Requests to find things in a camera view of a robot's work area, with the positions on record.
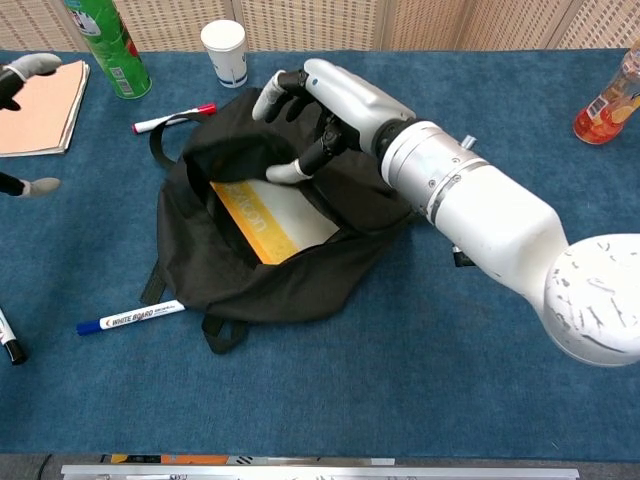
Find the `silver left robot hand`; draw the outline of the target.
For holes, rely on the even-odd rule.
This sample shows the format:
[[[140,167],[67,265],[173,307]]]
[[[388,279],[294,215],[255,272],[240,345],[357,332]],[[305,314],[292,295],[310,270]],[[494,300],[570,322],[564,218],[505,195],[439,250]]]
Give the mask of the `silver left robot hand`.
[[[1,66],[1,109],[19,111],[14,96],[33,76],[48,76],[62,65],[61,59],[50,53],[26,54]],[[58,178],[45,177],[27,181],[1,173],[1,192],[12,197],[41,197],[59,188]]]

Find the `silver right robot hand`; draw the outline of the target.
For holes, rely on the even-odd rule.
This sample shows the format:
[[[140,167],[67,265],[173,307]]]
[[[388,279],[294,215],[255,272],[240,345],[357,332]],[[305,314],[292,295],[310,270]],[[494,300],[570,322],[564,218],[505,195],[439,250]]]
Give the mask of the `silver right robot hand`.
[[[299,70],[274,73],[254,104],[252,118],[270,123],[288,106],[286,120],[291,122],[311,103],[321,107],[319,138],[299,158],[268,167],[269,182],[308,180],[347,149],[374,156],[381,150],[378,140],[385,128],[416,118],[411,109],[363,78],[316,58]]]

